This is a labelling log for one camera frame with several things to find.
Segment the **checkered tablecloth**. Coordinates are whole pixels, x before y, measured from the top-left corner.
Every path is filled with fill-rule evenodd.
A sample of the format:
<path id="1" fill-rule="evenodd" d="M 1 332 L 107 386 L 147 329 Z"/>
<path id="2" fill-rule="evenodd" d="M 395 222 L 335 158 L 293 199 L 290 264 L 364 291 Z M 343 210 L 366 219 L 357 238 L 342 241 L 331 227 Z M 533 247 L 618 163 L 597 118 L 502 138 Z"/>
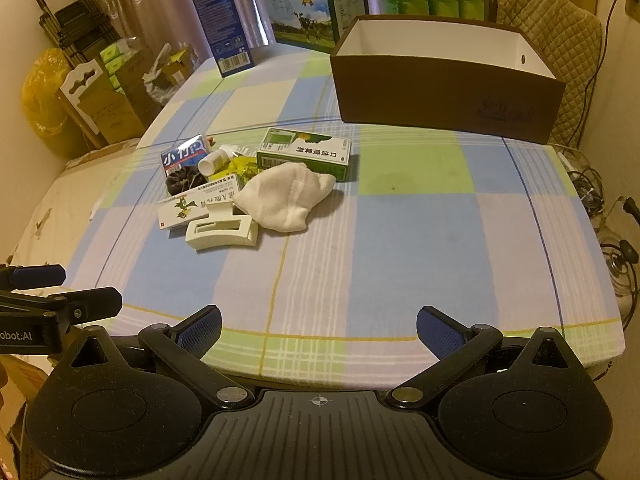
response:
<path id="1" fill-rule="evenodd" d="M 199 133 L 254 146 L 272 126 L 352 142 L 349 179 L 304 232 L 196 252 L 160 227 L 163 151 Z M 214 304 L 210 365 L 316 387 L 387 389 L 427 368 L 424 306 L 508 336 L 554 327 L 585 366 L 625 349 L 596 234 L 550 146 L 344 124 L 329 58 L 282 44 L 250 70 L 221 77 L 206 61 L 186 81 L 92 215 L 66 286 L 122 293 L 112 334 Z"/>

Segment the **brown cardboard carrier box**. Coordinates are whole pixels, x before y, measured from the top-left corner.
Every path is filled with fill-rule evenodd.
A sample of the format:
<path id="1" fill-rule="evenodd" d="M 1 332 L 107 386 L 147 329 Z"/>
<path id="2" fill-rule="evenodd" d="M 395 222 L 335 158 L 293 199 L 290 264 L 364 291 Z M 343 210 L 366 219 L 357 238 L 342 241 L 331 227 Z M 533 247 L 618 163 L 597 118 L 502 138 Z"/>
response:
<path id="1" fill-rule="evenodd" d="M 143 136 L 145 128 L 134 108 L 112 86 L 97 60 L 71 70 L 56 94 L 63 110 L 95 148 Z"/>

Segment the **floor fan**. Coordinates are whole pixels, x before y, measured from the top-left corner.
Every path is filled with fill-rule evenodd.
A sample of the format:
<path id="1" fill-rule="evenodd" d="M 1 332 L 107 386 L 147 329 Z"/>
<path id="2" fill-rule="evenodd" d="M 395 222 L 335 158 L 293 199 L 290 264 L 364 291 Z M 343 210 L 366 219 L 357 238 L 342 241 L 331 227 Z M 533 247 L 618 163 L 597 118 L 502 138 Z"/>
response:
<path id="1" fill-rule="evenodd" d="M 597 223 L 596 234 L 612 281 L 623 330 L 626 330 L 639 303 L 639 252 L 629 240 L 612 231 L 606 224 L 617 205 L 639 223 L 637 203 L 632 197 L 620 196 Z"/>

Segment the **blue tall carton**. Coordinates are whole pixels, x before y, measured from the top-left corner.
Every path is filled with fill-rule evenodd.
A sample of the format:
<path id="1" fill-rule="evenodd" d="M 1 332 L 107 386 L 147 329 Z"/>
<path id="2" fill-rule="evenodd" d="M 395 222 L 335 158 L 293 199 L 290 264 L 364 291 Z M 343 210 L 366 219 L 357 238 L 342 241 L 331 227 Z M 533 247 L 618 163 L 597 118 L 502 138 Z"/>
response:
<path id="1" fill-rule="evenodd" d="M 234 0 L 192 0 L 204 36 L 223 77 L 254 66 Z"/>

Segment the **dark brown scrunchie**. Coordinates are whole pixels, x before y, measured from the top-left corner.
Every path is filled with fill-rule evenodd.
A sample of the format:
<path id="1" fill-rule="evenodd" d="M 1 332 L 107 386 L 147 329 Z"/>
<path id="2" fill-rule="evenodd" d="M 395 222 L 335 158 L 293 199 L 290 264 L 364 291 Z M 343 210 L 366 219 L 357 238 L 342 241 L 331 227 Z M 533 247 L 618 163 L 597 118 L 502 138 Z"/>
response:
<path id="1" fill-rule="evenodd" d="M 207 182 L 197 166 L 186 166 L 172 172 L 165 180 L 166 188 L 170 196 L 197 188 Z"/>

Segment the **white sock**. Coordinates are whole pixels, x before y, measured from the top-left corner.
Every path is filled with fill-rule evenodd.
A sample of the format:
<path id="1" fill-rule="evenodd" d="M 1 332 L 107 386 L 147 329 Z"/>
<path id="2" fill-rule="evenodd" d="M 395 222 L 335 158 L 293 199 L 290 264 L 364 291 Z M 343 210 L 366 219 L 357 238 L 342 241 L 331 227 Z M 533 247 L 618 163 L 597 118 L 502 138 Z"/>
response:
<path id="1" fill-rule="evenodd" d="M 262 228 L 279 233 L 307 229 L 308 214 L 332 192 L 336 179 L 302 162 L 285 162 L 251 178 L 233 203 Z"/>

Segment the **yellow plastic bag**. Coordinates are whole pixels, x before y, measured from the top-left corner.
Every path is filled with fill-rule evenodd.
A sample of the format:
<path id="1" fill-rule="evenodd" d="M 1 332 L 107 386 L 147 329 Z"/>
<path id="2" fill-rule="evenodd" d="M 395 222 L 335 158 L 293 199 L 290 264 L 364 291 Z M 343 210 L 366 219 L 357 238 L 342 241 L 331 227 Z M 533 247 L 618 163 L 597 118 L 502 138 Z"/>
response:
<path id="1" fill-rule="evenodd" d="M 59 159 L 88 152 L 87 141 L 58 98 L 70 64 L 58 48 L 44 50 L 32 64 L 21 92 L 23 113 L 34 133 Z"/>

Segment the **yellow crumpled wrapper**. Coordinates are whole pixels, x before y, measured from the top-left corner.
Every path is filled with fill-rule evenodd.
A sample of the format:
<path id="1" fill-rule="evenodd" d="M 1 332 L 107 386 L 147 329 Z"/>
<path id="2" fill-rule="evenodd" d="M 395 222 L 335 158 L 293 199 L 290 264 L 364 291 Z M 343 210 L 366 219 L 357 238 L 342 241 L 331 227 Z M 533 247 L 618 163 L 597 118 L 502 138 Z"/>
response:
<path id="1" fill-rule="evenodd" d="M 207 178 L 208 182 L 214 182 L 223 177 L 236 174 L 242 184 L 247 184 L 250 179 L 257 176 L 262 170 L 257 165 L 257 158 L 254 156 L 236 156 L 220 171 L 215 172 Z"/>

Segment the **open box with trash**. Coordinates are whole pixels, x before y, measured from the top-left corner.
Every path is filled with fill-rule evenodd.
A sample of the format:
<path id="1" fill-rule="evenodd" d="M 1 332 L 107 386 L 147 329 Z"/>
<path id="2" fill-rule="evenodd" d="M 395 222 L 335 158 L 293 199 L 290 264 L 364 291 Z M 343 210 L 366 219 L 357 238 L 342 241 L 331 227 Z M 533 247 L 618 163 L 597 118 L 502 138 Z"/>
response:
<path id="1" fill-rule="evenodd" d="M 138 37 L 118 40 L 113 47 L 117 56 L 104 62 L 104 67 L 113 88 L 130 102 L 145 90 L 154 102 L 166 105 L 192 75 L 198 60 L 190 44 L 180 44 L 176 52 L 171 44 L 164 44 L 158 55 Z"/>

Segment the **blue labelled floss box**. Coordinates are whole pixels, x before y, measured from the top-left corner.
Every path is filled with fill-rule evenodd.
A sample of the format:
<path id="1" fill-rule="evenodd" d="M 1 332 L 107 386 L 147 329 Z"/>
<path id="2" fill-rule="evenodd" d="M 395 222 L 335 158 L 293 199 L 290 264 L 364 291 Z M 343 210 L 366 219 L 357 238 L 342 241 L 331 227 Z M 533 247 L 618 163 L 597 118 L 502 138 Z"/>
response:
<path id="1" fill-rule="evenodd" d="M 160 153 L 160 164 L 166 177 L 186 167 L 197 167 L 210 152 L 206 136 L 198 134 Z"/>

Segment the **quilted beige chair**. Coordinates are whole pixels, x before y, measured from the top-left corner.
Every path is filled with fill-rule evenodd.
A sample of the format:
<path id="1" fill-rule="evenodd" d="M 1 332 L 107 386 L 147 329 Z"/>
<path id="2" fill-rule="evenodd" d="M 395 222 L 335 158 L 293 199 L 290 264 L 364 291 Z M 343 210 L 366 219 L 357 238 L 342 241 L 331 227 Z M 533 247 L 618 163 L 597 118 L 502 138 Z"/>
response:
<path id="1" fill-rule="evenodd" d="M 524 32 L 565 90 L 550 141 L 578 145 L 603 48 L 603 26 L 570 0 L 486 0 L 488 21 Z"/>

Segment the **white hair claw clip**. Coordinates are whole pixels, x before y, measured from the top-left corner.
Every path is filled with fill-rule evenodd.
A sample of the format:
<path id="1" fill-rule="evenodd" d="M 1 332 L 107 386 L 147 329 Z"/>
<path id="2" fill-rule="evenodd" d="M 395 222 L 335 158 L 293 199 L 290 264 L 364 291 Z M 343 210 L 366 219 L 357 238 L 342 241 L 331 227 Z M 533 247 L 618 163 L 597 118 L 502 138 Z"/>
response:
<path id="1" fill-rule="evenodd" d="M 254 247 L 258 224 L 248 214 L 235 212 L 234 203 L 207 206 L 206 218 L 193 220 L 186 228 L 186 244 L 197 252 L 215 247 Z"/>

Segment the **brown open cardboard box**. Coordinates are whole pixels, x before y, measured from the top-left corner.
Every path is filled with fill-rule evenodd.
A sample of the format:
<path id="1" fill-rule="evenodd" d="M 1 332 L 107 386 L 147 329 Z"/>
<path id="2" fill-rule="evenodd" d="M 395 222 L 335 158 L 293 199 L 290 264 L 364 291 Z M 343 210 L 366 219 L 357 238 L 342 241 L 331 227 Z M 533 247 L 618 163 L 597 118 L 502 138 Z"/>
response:
<path id="1" fill-rule="evenodd" d="M 565 84 L 517 28 L 419 15 L 356 18 L 330 55 L 343 122 L 545 144 Z"/>

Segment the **green white medicine box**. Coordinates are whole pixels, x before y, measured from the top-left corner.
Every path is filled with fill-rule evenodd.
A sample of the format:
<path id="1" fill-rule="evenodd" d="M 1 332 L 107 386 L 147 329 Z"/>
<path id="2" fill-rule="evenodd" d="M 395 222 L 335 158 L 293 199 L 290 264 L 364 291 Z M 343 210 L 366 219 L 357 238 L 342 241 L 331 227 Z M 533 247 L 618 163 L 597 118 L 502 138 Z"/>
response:
<path id="1" fill-rule="evenodd" d="M 349 138 L 323 133 L 269 128 L 256 151 L 257 165 L 269 169 L 300 162 L 317 174 L 330 174 L 338 182 L 349 177 Z"/>

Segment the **milk carton with cow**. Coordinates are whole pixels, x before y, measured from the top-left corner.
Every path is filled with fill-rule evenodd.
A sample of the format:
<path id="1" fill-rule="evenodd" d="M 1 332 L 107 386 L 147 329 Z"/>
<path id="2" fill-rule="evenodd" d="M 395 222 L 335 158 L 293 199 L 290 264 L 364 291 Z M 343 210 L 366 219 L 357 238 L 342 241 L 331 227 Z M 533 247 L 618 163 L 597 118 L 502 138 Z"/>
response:
<path id="1" fill-rule="evenodd" d="M 369 13 L 368 0 L 264 0 L 280 44 L 331 53 L 352 21 Z"/>

